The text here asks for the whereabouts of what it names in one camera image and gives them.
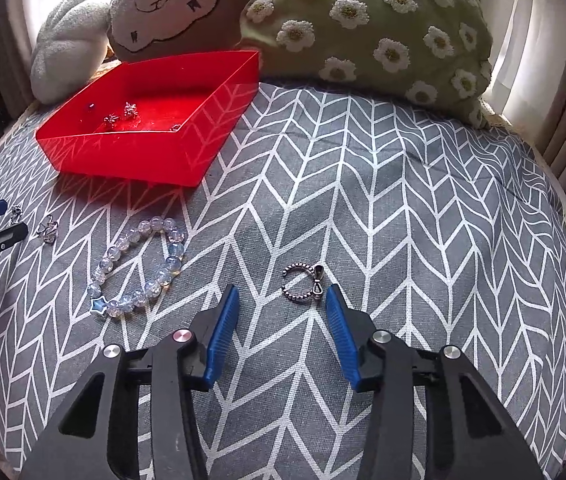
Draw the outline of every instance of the metal screw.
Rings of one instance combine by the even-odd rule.
[[[192,333],[187,328],[181,328],[173,333],[172,339],[177,343],[184,343],[185,341],[192,339]]]
[[[377,343],[389,343],[392,339],[392,334],[387,332],[387,330],[377,330],[372,334],[372,339]]]
[[[120,353],[121,347],[118,345],[109,345],[103,349],[103,355],[108,359],[117,357]]]
[[[458,359],[461,356],[461,351],[457,346],[449,345],[443,348],[443,355],[448,359]]]

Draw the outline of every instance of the red plastic box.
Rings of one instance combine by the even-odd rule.
[[[67,101],[36,140],[58,171],[197,186],[257,89],[258,52],[123,63]],[[124,120],[126,102],[137,118]],[[112,131],[109,114],[121,117]]]

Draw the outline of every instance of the green pillow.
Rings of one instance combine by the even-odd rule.
[[[342,82],[486,124],[492,36],[478,0],[250,0],[241,33],[264,76]]]

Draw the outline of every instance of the gray fabric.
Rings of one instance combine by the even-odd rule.
[[[57,175],[32,138],[44,117],[0,147],[0,198],[21,204],[32,227],[48,213],[60,222],[54,246],[30,238],[0,260],[0,446],[15,466],[104,344],[152,345],[235,283],[234,344],[214,391],[195,399],[210,478],[355,478],[370,397],[344,381],[322,306],[281,297],[282,269],[301,260],[325,263],[352,307],[412,346],[462,347],[547,478],[556,475],[566,455],[566,227],[517,137],[399,104],[261,84],[189,190]],[[147,313],[94,319],[90,271],[122,229],[155,214],[188,229],[183,273]],[[144,283],[165,255],[164,240],[131,250],[106,296]],[[140,448],[151,479],[147,431]]]

